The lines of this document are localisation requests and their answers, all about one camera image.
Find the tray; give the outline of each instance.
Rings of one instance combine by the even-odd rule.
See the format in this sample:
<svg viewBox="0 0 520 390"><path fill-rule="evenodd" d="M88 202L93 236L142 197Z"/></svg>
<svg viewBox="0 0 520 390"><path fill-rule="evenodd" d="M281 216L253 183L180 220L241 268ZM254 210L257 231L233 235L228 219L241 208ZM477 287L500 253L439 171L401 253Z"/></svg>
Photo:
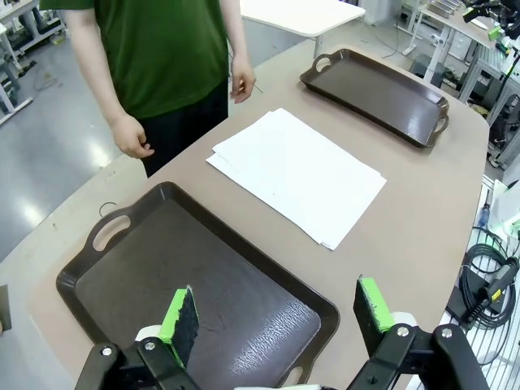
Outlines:
<svg viewBox="0 0 520 390"><path fill-rule="evenodd" d="M130 226L97 251L107 224L126 217ZM296 367L304 383L339 325L331 302L173 183L101 219L56 280L90 339L122 348L160 324L187 284L201 322L188 372L201 388L275 387Z"/></svg>
<svg viewBox="0 0 520 390"><path fill-rule="evenodd" d="M321 62L328 64L319 71ZM446 98L352 50L318 56L300 80L417 147L432 148L448 127Z"/></svg>

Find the yellow label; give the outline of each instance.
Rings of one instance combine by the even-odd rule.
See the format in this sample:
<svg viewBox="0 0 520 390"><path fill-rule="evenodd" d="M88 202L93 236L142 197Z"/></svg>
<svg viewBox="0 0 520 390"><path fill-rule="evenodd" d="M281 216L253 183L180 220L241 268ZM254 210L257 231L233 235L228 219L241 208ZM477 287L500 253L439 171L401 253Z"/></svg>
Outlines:
<svg viewBox="0 0 520 390"><path fill-rule="evenodd" d="M498 299L498 297L502 294L502 291L499 289L499 290L496 290L496 292L493 294L493 296L491 297L491 300L494 302Z"/></svg>

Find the person's arm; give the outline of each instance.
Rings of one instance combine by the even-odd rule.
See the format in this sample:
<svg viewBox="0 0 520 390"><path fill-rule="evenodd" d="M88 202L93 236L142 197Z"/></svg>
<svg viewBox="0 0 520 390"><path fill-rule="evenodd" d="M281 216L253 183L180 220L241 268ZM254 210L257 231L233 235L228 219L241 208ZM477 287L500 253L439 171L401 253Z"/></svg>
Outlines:
<svg viewBox="0 0 520 390"><path fill-rule="evenodd" d="M65 11L65 19L81 73L110 125L116 145L130 157L150 156L154 151L145 144L145 130L126 113L115 93L94 9Z"/></svg>
<svg viewBox="0 0 520 390"><path fill-rule="evenodd" d="M220 9L226 24L229 43L233 49L231 96L235 98L235 103L242 103L251 96L256 80L245 42L241 2L240 0L220 0Z"/></svg>

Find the white paper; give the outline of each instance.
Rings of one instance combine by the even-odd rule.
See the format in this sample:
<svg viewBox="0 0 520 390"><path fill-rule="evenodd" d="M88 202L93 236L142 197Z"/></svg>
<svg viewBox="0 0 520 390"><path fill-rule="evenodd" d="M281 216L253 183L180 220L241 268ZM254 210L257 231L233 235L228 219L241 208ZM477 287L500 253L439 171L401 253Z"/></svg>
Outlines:
<svg viewBox="0 0 520 390"><path fill-rule="evenodd" d="M214 147L213 167L335 249L386 180L286 110Z"/></svg>

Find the green t-shirt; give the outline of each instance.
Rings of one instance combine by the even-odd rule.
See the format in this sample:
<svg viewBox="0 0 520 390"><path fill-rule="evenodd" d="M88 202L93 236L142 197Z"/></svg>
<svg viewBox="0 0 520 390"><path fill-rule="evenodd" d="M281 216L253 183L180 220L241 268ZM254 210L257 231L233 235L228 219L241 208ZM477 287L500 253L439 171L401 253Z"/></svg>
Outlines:
<svg viewBox="0 0 520 390"><path fill-rule="evenodd" d="M219 0L41 0L40 8L94 8L115 90L138 119L204 98L228 77Z"/></svg>

